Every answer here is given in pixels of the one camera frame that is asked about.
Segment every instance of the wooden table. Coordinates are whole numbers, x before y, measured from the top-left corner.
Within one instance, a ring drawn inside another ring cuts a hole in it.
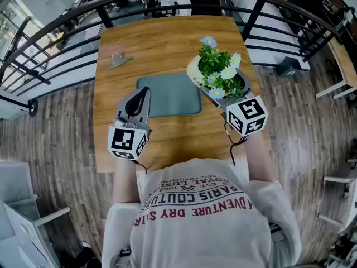
[[[100,40],[94,88],[94,142],[98,172],[114,171],[114,158],[107,150],[108,127],[113,124],[118,104],[136,89],[138,78],[185,72],[189,61],[202,47],[204,36],[217,40],[219,49],[242,56],[240,69],[252,81],[256,95],[261,89],[239,30],[231,17],[178,16],[152,19],[113,27]],[[134,59],[111,70],[115,52]],[[203,110],[193,116],[149,119],[153,132],[140,162],[150,170],[198,158],[230,158],[230,141],[224,131],[221,109],[202,96]],[[270,149],[269,130],[264,136]],[[232,133],[239,140],[237,132]],[[244,154],[244,146],[234,155]]]
[[[332,38],[328,45],[341,71],[343,80],[319,93],[316,93],[315,96],[321,97],[327,93],[332,92],[333,90],[336,90],[337,88],[343,87],[344,85],[349,85],[352,87],[348,90],[345,90],[344,92],[334,95],[334,99],[337,99],[357,89],[357,74],[345,46],[340,45],[336,38]]]

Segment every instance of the black railing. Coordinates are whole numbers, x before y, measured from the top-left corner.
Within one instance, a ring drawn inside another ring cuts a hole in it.
[[[264,46],[256,46],[256,45],[247,45],[247,48],[267,50],[267,51],[276,51],[276,52],[282,52],[285,54],[301,56],[301,57],[303,57],[304,61],[308,60],[310,57],[312,57],[314,54],[316,54],[324,45],[326,45],[328,43],[328,41],[333,36],[337,35],[336,30],[331,25],[329,25],[324,20],[322,20],[321,18],[316,17],[315,15],[307,12],[306,10],[299,8],[298,6],[296,6],[292,3],[289,3],[287,1],[284,1],[284,0],[256,0],[257,2],[253,9],[233,7],[230,5],[227,6],[227,4],[229,4],[229,3],[224,3],[222,5],[213,5],[213,4],[179,5],[178,4],[178,5],[172,5],[172,6],[164,6],[164,7],[156,7],[156,8],[143,8],[143,9],[139,9],[139,10],[135,10],[135,11],[127,11],[127,12],[123,12],[120,15],[117,15],[114,17],[109,17],[105,7],[109,4],[118,3],[120,1],[127,1],[127,0],[96,0],[96,1],[88,0],[87,3],[84,3],[80,7],[75,8],[72,11],[66,13],[65,15],[53,20],[51,23],[49,23],[44,28],[42,28],[40,31],[35,33],[32,37],[30,37],[21,47],[19,47],[15,52],[13,52],[12,55],[7,58],[7,60],[4,61],[3,65],[0,68],[0,85],[2,85],[5,88],[5,90],[8,91],[9,93],[13,93],[13,94],[19,96],[19,95],[22,95],[23,93],[27,92],[28,90],[38,86],[39,84],[49,83],[50,80],[53,78],[57,78],[57,77],[65,74],[65,73],[68,73],[72,70],[75,70],[75,69],[78,69],[78,68],[81,68],[84,66],[88,66],[90,64],[95,64],[97,61],[96,59],[94,59],[92,61],[86,61],[80,65],[73,66],[72,68],[65,69],[59,73],[47,76],[45,78],[43,77],[44,74],[48,75],[48,73],[50,73],[52,70],[57,69],[71,61],[74,61],[79,58],[83,58],[85,56],[88,56],[90,54],[98,52],[98,49],[93,49],[91,51],[77,55],[73,58],[70,58],[69,60],[63,61],[53,67],[50,67],[41,73],[39,73],[36,70],[38,67],[43,66],[48,61],[50,61],[51,59],[53,59],[57,56],[60,56],[68,51],[71,51],[73,49],[81,47],[85,44],[99,40],[100,35],[97,35],[97,36],[92,37],[88,40],[84,40],[84,41],[81,41],[75,45],[67,47],[67,48],[63,49],[62,51],[58,52],[57,54],[49,56],[46,60],[34,65],[34,67],[32,67],[28,70],[23,69],[24,65],[28,61],[31,61],[39,53],[46,51],[47,49],[49,49],[50,47],[53,47],[57,43],[59,43],[63,40],[66,40],[69,37],[76,35],[84,30],[87,30],[91,27],[94,27],[94,26],[97,26],[100,24],[104,24],[106,26],[106,28],[113,27],[113,21],[115,21],[115,20],[122,19],[122,18],[129,17],[129,16],[150,13],[153,10],[155,12],[159,12],[159,11],[173,10],[173,9],[204,9],[204,10],[219,9],[219,10],[221,10],[221,12],[223,11],[224,13],[232,13],[232,12],[249,13],[250,18],[248,19],[247,22],[237,22],[236,23],[238,26],[244,27],[242,30],[242,37],[243,37],[244,41],[246,39],[268,41],[268,42],[273,42],[276,44],[292,46],[292,47],[298,48],[299,50],[298,51],[290,51],[290,50],[283,50],[280,48],[275,48],[273,46],[264,47]],[[290,19],[286,19],[283,17],[279,17],[279,16],[261,12],[265,3],[273,4],[278,8],[287,9],[287,10],[295,13],[296,15],[303,17],[305,20],[312,21],[313,27],[309,27],[308,24],[302,25],[301,23],[294,21],[294,20],[290,20]],[[39,40],[43,36],[47,35],[48,33],[52,32],[54,29],[57,29],[64,23],[67,23],[68,21],[73,20],[74,18],[79,17],[79,16],[81,16],[85,13],[88,13],[90,11],[93,11],[93,10],[97,11],[99,17],[101,18],[101,21],[96,21],[89,25],[80,26],[72,31],[69,31],[68,33],[63,35],[61,38],[58,38],[57,40],[50,42],[47,46],[43,47],[41,50],[39,50],[32,56],[29,56],[27,58],[27,60],[25,60],[22,63],[22,65],[18,65],[18,67],[15,68],[15,70],[14,70],[14,72],[15,71],[19,72],[20,76],[9,83],[9,81],[8,81],[9,76],[4,76],[4,73],[7,68],[14,67],[14,61],[16,60],[16,57],[21,55],[28,47],[35,44],[37,40]],[[298,28],[298,29],[302,30],[304,35],[299,35],[293,31],[283,31],[283,30],[280,30],[277,28],[268,27],[266,25],[259,25],[256,23],[257,18],[259,16],[264,16],[264,17],[268,17],[271,19],[285,22],[286,24],[290,25],[291,27]],[[273,32],[278,32],[278,33],[284,34],[284,35],[292,36],[292,37],[295,37],[298,39],[298,43],[294,44],[294,43],[290,43],[290,42],[286,42],[286,41],[282,41],[282,40],[272,39],[272,38],[265,37],[265,36],[252,35],[251,30],[253,28],[259,28],[259,29],[262,29],[265,31],[273,31]],[[26,74],[29,75],[29,71],[30,71],[30,75],[32,77],[30,77],[30,79],[27,82],[22,83],[19,86],[15,86],[15,84],[18,83],[19,80],[21,80]]]

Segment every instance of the cable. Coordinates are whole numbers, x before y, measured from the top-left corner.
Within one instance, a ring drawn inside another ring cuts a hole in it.
[[[225,129],[225,132],[226,132],[227,135],[228,135],[228,138],[229,138],[230,142],[232,143],[232,145],[231,145],[231,147],[230,147],[230,149],[229,149],[229,152],[230,152],[230,156],[231,156],[231,158],[232,158],[233,165],[235,166],[235,161],[234,161],[234,156],[233,156],[233,153],[232,153],[232,149],[233,149],[234,146],[238,146],[238,145],[243,144],[243,143],[247,140],[247,137],[242,137],[242,138],[239,140],[238,143],[234,143],[233,140],[232,140],[232,138],[230,137],[230,134],[229,134],[228,130],[227,130],[227,127],[226,127],[227,124],[228,124],[227,122],[224,122],[224,129]]]
[[[135,164],[137,164],[137,165],[139,165],[139,166],[141,166],[141,167],[143,167],[144,169],[145,169],[145,174],[147,174],[147,168],[143,165],[143,164],[140,164],[138,161],[136,161],[136,160],[132,160]]]

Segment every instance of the white chair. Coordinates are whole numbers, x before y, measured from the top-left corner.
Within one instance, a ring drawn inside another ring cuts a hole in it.
[[[357,215],[357,170],[350,171],[344,176],[324,176],[324,181],[331,181],[335,183],[348,184],[348,192],[344,193],[344,197],[348,197],[348,213],[343,219],[333,219],[329,216],[319,213],[318,218],[330,222],[340,227],[340,232],[346,229],[346,227],[353,221]]]
[[[69,213],[70,208],[66,207],[41,218],[36,206],[36,198],[4,206],[18,239],[23,261],[29,267],[61,267],[43,224]]]

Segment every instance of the gray mat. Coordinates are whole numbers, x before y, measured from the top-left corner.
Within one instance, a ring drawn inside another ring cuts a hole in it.
[[[149,87],[149,118],[198,114],[202,111],[200,89],[186,73],[161,74],[139,78],[137,88]]]

